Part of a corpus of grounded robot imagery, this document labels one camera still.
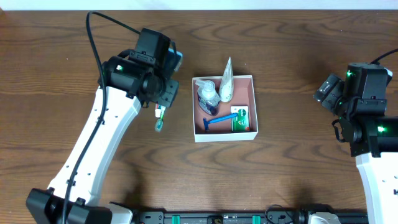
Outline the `green white toothbrush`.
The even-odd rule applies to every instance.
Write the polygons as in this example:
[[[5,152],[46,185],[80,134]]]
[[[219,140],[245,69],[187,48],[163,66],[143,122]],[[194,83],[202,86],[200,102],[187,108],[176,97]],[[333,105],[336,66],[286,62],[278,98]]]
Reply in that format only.
[[[156,130],[157,132],[161,132],[161,130],[162,130],[162,127],[163,127],[163,124],[164,124],[163,119],[164,119],[165,110],[166,110],[166,107],[165,107],[165,106],[162,106],[162,114],[161,114],[161,117],[160,117],[160,118],[157,118],[157,121],[156,121],[156,124],[155,124],[155,130]]]

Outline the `clear pump soap bottle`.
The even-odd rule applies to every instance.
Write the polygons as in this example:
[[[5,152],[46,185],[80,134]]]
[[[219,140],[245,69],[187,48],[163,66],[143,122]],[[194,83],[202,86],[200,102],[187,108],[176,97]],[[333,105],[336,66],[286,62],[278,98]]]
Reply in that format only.
[[[216,116],[218,114],[220,96],[216,92],[215,83],[211,80],[197,80],[195,84],[198,86],[198,105],[208,115]]]

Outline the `blue disposable razor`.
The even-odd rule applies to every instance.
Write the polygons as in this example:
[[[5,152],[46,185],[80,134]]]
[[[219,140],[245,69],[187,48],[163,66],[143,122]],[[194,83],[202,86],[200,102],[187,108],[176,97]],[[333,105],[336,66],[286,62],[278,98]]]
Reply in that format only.
[[[231,113],[229,115],[222,116],[222,117],[215,118],[215,119],[211,119],[211,120],[207,120],[206,118],[203,118],[203,124],[204,124],[204,127],[205,127],[205,131],[209,130],[209,125],[210,124],[219,123],[219,122],[225,121],[227,119],[233,119],[233,118],[235,118],[237,116],[238,116],[237,113]]]

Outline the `white lotion tube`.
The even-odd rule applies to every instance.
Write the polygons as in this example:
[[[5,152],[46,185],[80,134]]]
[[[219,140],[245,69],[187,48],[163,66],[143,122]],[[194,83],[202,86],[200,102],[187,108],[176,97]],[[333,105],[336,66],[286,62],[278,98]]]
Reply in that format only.
[[[229,58],[219,88],[218,94],[220,96],[220,100],[223,103],[230,102],[233,98],[233,91],[234,91],[233,67],[232,67],[232,60],[231,58]]]

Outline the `green soap bar box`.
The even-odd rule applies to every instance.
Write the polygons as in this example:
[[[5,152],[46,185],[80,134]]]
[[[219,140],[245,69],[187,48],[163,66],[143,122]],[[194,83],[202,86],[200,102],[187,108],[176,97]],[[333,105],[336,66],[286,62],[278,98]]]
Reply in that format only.
[[[248,106],[232,106],[231,113],[236,113],[237,117],[231,120],[232,132],[241,133],[250,130],[249,123],[249,107]]]

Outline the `green red toothpaste tube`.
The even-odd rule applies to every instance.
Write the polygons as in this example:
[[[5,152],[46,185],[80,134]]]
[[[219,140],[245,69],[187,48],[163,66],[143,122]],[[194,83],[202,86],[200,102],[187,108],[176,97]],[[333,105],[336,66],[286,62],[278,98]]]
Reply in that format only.
[[[162,114],[162,105],[156,104],[155,105],[155,117],[160,118]]]

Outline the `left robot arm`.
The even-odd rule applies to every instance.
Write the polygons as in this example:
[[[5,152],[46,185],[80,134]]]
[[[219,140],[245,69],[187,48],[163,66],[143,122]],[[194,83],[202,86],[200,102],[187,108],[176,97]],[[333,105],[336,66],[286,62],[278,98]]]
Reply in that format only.
[[[163,67],[128,51],[102,65],[105,87],[96,91],[89,118],[64,166],[45,190],[32,189],[26,206],[37,223],[132,223],[118,203],[101,206],[104,178],[116,149],[144,103],[170,107],[179,83],[171,76],[183,55],[169,51]]]

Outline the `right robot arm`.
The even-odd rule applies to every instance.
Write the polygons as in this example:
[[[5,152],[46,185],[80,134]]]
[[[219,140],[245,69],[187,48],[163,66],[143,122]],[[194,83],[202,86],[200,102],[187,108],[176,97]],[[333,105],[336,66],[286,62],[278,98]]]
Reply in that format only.
[[[391,80],[392,72],[375,62],[351,63],[345,79],[330,74],[313,96],[337,117],[336,139],[349,143],[369,223],[397,223],[397,117],[385,115]]]

